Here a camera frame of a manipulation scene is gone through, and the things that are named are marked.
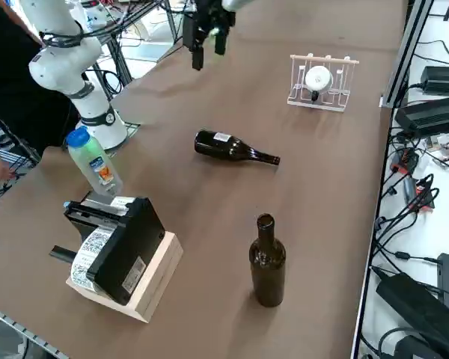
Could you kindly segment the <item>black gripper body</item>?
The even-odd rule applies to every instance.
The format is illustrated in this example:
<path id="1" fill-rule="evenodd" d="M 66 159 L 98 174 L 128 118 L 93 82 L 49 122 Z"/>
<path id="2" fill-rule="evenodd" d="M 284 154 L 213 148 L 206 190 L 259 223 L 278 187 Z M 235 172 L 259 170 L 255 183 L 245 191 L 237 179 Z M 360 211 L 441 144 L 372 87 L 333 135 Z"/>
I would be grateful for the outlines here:
<path id="1" fill-rule="evenodd" d="M 236 11 L 229 1 L 197 0 L 194 19 L 201 29 L 234 27 Z"/>

